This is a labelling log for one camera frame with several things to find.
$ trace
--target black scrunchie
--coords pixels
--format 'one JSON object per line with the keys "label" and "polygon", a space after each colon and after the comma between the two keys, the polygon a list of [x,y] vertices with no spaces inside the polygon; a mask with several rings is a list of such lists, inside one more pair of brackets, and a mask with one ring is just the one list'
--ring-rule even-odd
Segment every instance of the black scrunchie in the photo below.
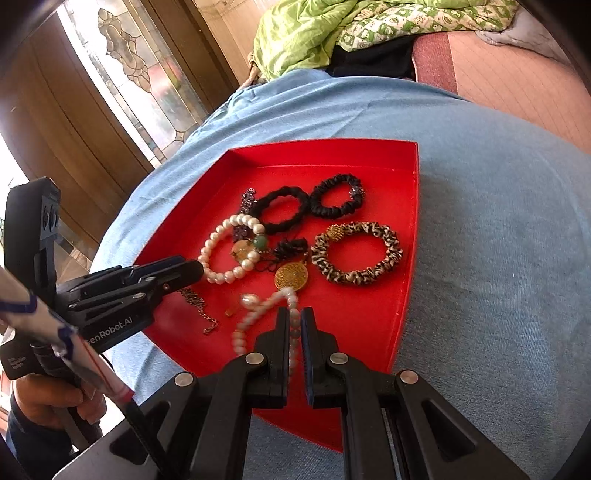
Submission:
{"label": "black scrunchie", "polygon": [[[325,207],[321,203],[322,196],[339,183],[347,182],[351,186],[349,192],[350,200],[344,202],[340,207]],[[310,211],[312,215],[321,218],[335,220],[344,215],[349,215],[363,205],[365,192],[361,186],[361,180],[350,173],[337,173],[334,177],[327,179],[316,186],[310,195]]]}
{"label": "black scrunchie", "polygon": [[[297,213],[281,223],[263,223],[261,215],[273,200],[277,197],[295,197],[300,201],[300,209]],[[264,197],[258,199],[251,207],[249,212],[253,217],[258,218],[260,223],[265,227],[265,234],[273,235],[278,232],[287,232],[291,227],[301,222],[302,217],[308,212],[310,208],[310,197],[304,190],[299,187],[281,187],[279,190],[274,190]]]}

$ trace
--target blue cloth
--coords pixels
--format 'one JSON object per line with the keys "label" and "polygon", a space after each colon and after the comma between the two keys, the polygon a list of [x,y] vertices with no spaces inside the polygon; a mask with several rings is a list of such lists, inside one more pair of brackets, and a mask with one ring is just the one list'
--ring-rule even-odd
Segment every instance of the blue cloth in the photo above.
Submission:
{"label": "blue cloth", "polygon": [[[93,269],[132,264],[228,148],[418,141],[420,229],[396,370],[421,372],[532,479],[591,416],[591,158],[523,120],[406,80],[296,70],[234,94],[136,189]],[[141,398],[179,367],[142,335],[112,352]],[[245,478],[342,478],[341,458],[254,421]]]}

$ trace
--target gold chain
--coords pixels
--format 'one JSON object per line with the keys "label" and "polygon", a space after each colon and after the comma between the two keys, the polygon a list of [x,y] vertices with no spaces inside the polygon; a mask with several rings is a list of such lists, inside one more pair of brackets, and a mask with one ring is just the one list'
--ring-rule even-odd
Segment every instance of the gold chain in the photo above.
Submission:
{"label": "gold chain", "polygon": [[217,328],[217,320],[213,317],[210,317],[207,313],[204,312],[203,309],[205,308],[205,300],[203,300],[203,298],[201,298],[199,295],[197,295],[189,287],[181,288],[180,292],[181,292],[181,295],[184,297],[185,301],[189,305],[193,305],[197,309],[199,314],[204,319],[206,319],[208,322],[211,323],[211,325],[209,327],[203,329],[203,333],[205,335],[208,335],[212,331],[214,331]]}

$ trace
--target jade bead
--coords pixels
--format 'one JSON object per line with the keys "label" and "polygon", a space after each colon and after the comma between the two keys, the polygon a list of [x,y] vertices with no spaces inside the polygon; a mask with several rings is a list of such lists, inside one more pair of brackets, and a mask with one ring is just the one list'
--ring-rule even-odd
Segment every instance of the jade bead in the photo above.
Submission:
{"label": "jade bead", "polygon": [[257,235],[254,239],[252,239],[252,244],[259,252],[262,252],[263,250],[267,249],[268,241],[269,240],[267,240],[266,235],[260,234]]}

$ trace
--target green blanket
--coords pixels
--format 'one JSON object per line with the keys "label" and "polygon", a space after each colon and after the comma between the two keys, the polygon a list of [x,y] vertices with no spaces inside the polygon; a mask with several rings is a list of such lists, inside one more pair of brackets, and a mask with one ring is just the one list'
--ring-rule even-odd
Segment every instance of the green blanket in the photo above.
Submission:
{"label": "green blanket", "polygon": [[337,45],[353,51],[402,35],[456,30],[496,32],[511,25],[518,6],[514,0],[489,0],[484,6],[459,9],[374,1],[341,29]]}
{"label": "green blanket", "polygon": [[[408,0],[388,1],[387,8],[400,6],[405,2]],[[413,11],[428,7],[473,10],[485,8],[482,5],[487,3],[491,5],[499,2],[507,5],[507,8],[508,4],[514,4],[515,9],[517,8],[513,0],[414,0],[413,4],[404,5],[404,8]],[[279,0],[263,14],[259,23],[253,46],[256,64],[262,74],[271,80],[293,69],[327,66],[337,40],[346,50],[356,50],[364,48],[361,45],[368,46],[394,38],[398,36],[398,30],[388,30],[385,27],[377,27],[371,39],[371,35],[366,33],[374,27],[373,24],[369,25],[371,19],[367,14],[373,12],[376,16],[383,15],[384,4],[386,2],[372,0]],[[504,27],[481,30],[503,30],[509,26],[511,18],[508,21],[506,18],[499,19],[499,25]],[[430,28],[431,31],[443,30],[437,30],[438,27],[434,23]],[[406,34],[421,31],[406,31]]]}

